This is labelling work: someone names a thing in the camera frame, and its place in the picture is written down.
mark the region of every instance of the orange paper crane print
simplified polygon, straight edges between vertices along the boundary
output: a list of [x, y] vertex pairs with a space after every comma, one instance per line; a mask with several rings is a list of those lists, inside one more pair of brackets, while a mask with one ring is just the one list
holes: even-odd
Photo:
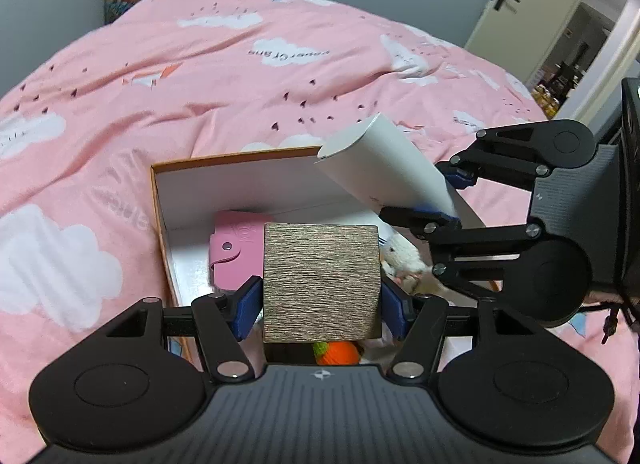
[[165, 67], [162, 70], [156, 72], [140, 72], [133, 76], [130, 80], [124, 78], [122, 80], [123, 85], [146, 85], [147, 87], [155, 87], [158, 83], [158, 80], [162, 80], [162, 78], [167, 78], [174, 70], [178, 69], [182, 63], [179, 64], [171, 64], [169, 67]]

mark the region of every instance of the textured gold box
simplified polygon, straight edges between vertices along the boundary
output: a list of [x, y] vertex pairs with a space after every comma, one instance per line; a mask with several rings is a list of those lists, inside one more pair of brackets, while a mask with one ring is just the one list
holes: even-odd
[[263, 295], [267, 343], [379, 338], [378, 228], [268, 223]]

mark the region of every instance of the pink bedspread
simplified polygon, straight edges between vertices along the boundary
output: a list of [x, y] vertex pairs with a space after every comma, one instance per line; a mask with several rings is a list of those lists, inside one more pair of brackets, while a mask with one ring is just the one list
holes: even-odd
[[[375, 112], [433, 161], [478, 129], [543, 119], [502, 69], [325, 0], [145, 0], [5, 95], [0, 461], [42, 446], [27, 404], [34, 375], [132, 302], [165, 295], [150, 164], [318, 144]], [[465, 197], [490, 225], [526, 217], [518, 190], [479, 184]], [[614, 380], [600, 442], [622, 462], [638, 401], [636, 340], [622, 322], [603, 349], [601, 325], [591, 316], [584, 335], [562, 336]]]

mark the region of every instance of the white cylindrical container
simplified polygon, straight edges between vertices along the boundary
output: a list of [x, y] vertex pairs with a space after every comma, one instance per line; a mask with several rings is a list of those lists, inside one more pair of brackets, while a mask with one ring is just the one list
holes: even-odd
[[376, 213], [398, 206], [457, 216], [444, 176], [382, 114], [328, 137], [318, 160], [320, 170]]

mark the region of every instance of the blue gripper pad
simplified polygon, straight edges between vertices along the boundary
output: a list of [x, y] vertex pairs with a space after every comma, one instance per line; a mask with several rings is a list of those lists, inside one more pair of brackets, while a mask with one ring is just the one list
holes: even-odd
[[255, 319], [262, 309], [262, 279], [256, 281], [242, 297], [236, 301], [236, 317], [229, 326], [238, 341], [249, 336]]
[[415, 320], [411, 297], [392, 280], [382, 276], [380, 282], [382, 319], [395, 339], [402, 340]]

